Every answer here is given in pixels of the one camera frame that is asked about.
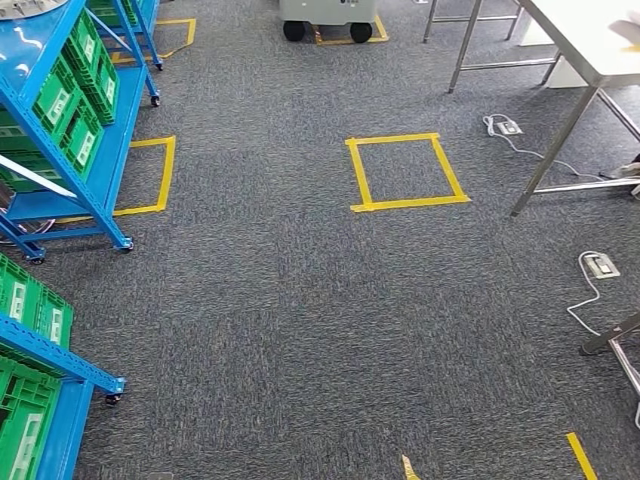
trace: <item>crate label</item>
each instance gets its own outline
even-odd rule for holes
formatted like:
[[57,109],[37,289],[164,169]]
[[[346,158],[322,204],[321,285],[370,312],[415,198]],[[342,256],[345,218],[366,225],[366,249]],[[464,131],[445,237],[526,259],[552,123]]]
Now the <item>crate label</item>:
[[26,292],[26,287],[25,285],[18,282],[14,284],[14,294],[11,297],[11,310],[9,312],[10,317],[22,322],[22,312],[24,309],[25,292]]
[[26,134],[24,133],[24,130],[21,129],[17,125],[12,125],[11,127],[0,127],[0,138],[3,137],[26,137]]
[[106,99],[109,100],[109,103],[113,105],[113,95],[115,94],[115,81],[112,78],[109,78],[106,82]]
[[69,99],[71,95],[65,92],[64,90],[60,90],[58,92],[58,96],[56,97],[56,101],[51,105],[51,108],[47,112],[47,118],[48,118],[54,125],[58,123],[62,112],[64,111],[64,107],[69,103]]
[[51,313],[51,335],[49,337],[52,342],[60,345],[62,336],[62,310],[54,308]]
[[89,154],[91,153],[91,147],[94,146],[94,142],[95,141],[95,135],[87,133],[87,135],[85,136],[85,141],[82,142],[82,148],[81,148],[80,153],[75,157],[80,165],[84,167],[87,164],[87,160],[89,159]]
[[16,458],[14,460],[14,466],[11,468],[8,480],[25,480],[26,478],[29,467],[34,460],[33,450],[35,448],[35,441],[38,440],[38,434],[40,433],[42,424],[42,413],[29,413],[26,417],[26,423],[24,426],[20,447],[16,453]]
[[87,41],[85,42],[85,56],[87,57],[90,63],[94,59],[94,52],[96,49],[96,41],[91,37],[87,37]]

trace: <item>white cart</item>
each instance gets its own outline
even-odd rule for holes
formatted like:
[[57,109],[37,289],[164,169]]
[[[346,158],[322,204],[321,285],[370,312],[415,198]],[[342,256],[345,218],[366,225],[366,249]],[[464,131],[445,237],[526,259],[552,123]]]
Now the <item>white cart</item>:
[[351,24],[351,38],[365,43],[371,38],[376,0],[280,0],[285,36],[291,42],[304,37],[304,22],[313,25]]

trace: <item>yellow tape marking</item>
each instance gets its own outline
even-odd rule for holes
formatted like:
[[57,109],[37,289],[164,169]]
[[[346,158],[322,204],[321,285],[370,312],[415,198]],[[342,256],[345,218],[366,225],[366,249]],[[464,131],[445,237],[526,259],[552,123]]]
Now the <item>yellow tape marking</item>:
[[[184,48],[192,45],[193,42],[195,40],[196,21],[195,21],[195,18],[178,18],[178,19],[172,19],[172,20],[158,20],[157,22],[155,22],[155,24],[156,25],[178,25],[178,24],[186,24],[187,25],[186,43],[185,43],[184,45],[181,45],[181,46],[180,46],[180,47],[178,47],[175,50],[171,50],[171,52],[158,53],[158,56],[163,59],[163,60],[169,58],[171,55],[174,55],[174,53],[177,53],[177,52],[179,52],[179,51],[183,50]],[[152,60],[150,56],[148,56],[148,55],[145,56],[144,59],[146,60],[146,61]],[[132,57],[122,58],[120,56],[120,52],[114,52],[113,54],[111,55],[111,61],[113,64],[131,63],[131,62],[133,62],[134,59]]]
[[568,433],[567,440],[569,441],[569,445],[574,449],[574,453],[577,458],[578,463],[580,463],[580,468],[582,468],[583,473],[584,473],[584,478],[586,480],[598,480],[598,477],[595,476],[595,472],[593,471],[593,468],[591,467],[591,464],[589,463],[589,459],[586,458],[586,455],[583,450],[582,445],[580,445],[580,440],[578,440],[577,435],[574,432]]
[[[162,170],[162,181],[160,183],[160,191],[158,193],[158,201],[155,205],[146,205],[144,207],[122,208],[113,212],[114,217],[123,215],[136,215],[138,213],[157,213],[167,208],[167,200],[169,198],[169,190],[171,188],[171,178],[174,173],[174,158],[176,153],[176,137],[151,138],[149,140],[137,140],[129,144],[130,148],[152,147],[155,145],[165,146],[165,166]],[[70,217],[61,218],[56,223],[80,222],[82,220],[91,220],[93,217]]]
[[360,196],[362,197],[362,203],[365,205],[371,204],[371,192],[369,191],[367,176],[365,175],[365,166],[362,165],[362,159],[360,157],[360,152],[358,151],[358,144],[355,143],[355,139],[354,138],[349,138],[344,143],[351,152],[351,161],[353,162],[353,169],[355,170],[355,179],[358,181],[358,187],[360,188]]
[[[362,205],[352,205],[351,210],[354,212],[374,212],[376,210],[389,210],[392,208],[410,208],[410,207],[431,207],[435,205],[449,205],[453,203],[466,203],[471,201],[460,187],[454,169],[447,159],[445,150],[438,141],[440,135],[435,132],[429,133],[412,133],[408,135],[391,135],[386,137],[368,137],[368,138],[349,138],[345,141],[345,144],[349,147],[351,153],[351,160],[353,162],[353,169],[355,171],[355,179],[358,181],[358,186],[360,189],[360,196],[362,197]],[[429,140],[435,152],[435,157],[440,164],[440,167],[445,173],[449,186],[451,187],[453,195],[443,197],[426,197],[426,198],[409,198],[405,200],[388,200],[383,202],[374,202],[371,198],[371,193],[369,190],[369,185],[367,183],[367,176],[365,173],[365,167],[362,164],[362,159],[360,152],[358,150],[358,145],[373,145],[382,143],[396,143],[396,142],[414,142],[420,140]]]
[[[375,23],[376,28],[378,31],[378,35],[372,36],[371,38],[367,40],[366,43],[380,43],[386,42],[389,40],[389,35],[386,34],[386,30],[384,28],[384,25],[382,24],[382,20],[380,20],[379,16],[376,15],[376,18],[374,19],[374,23]],[[352,45],[355,43],[351,38],[323,40],[322,35],[320,33],[320,29],[318,27],[318,25],[312,25],[311,29],[313,31],[313,36],[315,39],[316,45]]]
[[411,468],[411,462],[408,458],[402,455],[402,463],[405,465],[405,475],[407,477],[407,480],[420,480],[420,477],[416,475],[414,469]]

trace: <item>green plastic crate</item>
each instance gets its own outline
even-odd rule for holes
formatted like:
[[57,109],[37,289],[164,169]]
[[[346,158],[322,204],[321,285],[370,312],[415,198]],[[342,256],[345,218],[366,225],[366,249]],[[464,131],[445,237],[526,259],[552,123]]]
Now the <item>green plastic crate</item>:
[[98,59],[104,48],[93,20],[83,11],[64,44],[63,55],[82,87],[95,81]]
[[38,147],[27,137],[11,114],[6,110],[0,110],[0,152],[13,150],[38,152]]
[[[133,5],[131,5],[132,1],[135,0],[122,0],[122,6],[125,8],[125,13],[127,14],[127,18],[129,19],[129,22],[131,25],[137,25],[138,20],[137,17],[136,17],[136,13],[134,11]],[[115,8],[111,0],[89,0],[88,3],[90,10],[94,12],[95,16],[100,18],[106,25],[109,27],[120,26],[120,19],[118,18],[118,14],[115,13]]]
[[[33,173],[40,175],[41,177],[45,177],[47,180],[50,180],[57,185],[60,185],[61,187],[65,188],[66,187],[66,183],[65,183],[65,181],[63,180],[62,177],[58,175],[58,172],[51,168],[48,164],[40,168],[29,168],[29,170]],[[0,179],[5,182],[5,184],[8,187],[17,193],[29,193],[35,192],[38,190],[45,190],[45,187],[40,186],[37,183],[32,182],[31,180],[28,180],[23,176],[5,168],[0,169]]]
[[115,105],[120,85],[115,67],[111,62],[105,49],[100,53],[98,76],[96,82],[82,87],[96,115],[103,125],[109,125],[115,121]]
[[33,112],[51,134],[54,143],[60,145],[82,97],[82,91],[73,72],[60,56],[40,89]]
[[68,349],[72,323],[73,307],[47,287],[42,288],[35,324],[38,333]]
[[14,360],[0,356],[0,392],[3,392],[2,395],[11,379],[16,364]]
[[104,130],[84,95],[64,134],[60,148],[80,177],[86,179]]
[[2,313],[33,328],[42,292],[40,282],[4,255],[0,256],[0,311]]
[[15,365],[0,391],[0,478],[32,480],[53,420],[61,382]]

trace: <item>white box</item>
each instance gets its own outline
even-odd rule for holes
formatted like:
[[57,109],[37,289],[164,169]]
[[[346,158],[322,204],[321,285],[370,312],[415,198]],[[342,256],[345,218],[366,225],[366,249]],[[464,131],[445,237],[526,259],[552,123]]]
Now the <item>white box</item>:
[[374,23],[376,0],[280,0],[280,18],[313,25]]

